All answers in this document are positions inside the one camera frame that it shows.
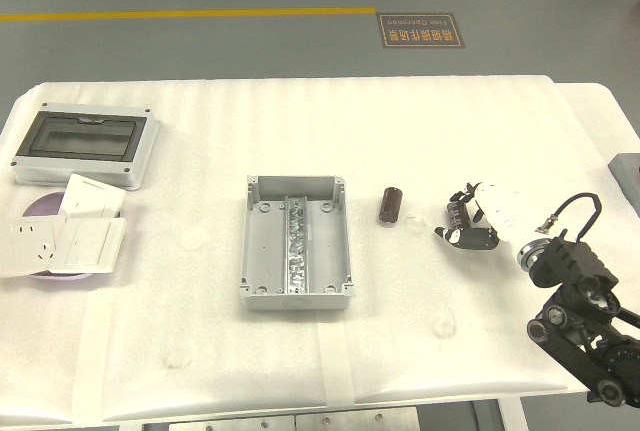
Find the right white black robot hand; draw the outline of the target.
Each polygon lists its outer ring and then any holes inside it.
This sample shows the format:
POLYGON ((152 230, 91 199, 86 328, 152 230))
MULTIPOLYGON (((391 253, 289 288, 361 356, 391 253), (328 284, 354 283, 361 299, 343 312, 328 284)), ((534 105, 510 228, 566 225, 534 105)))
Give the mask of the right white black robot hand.
POLYGON ((480 182, 453 194, 446 205, 449 227, 434 233, 450 246, 489 251, 501 241, 523 244, 531 233, 517 192, 480 182))

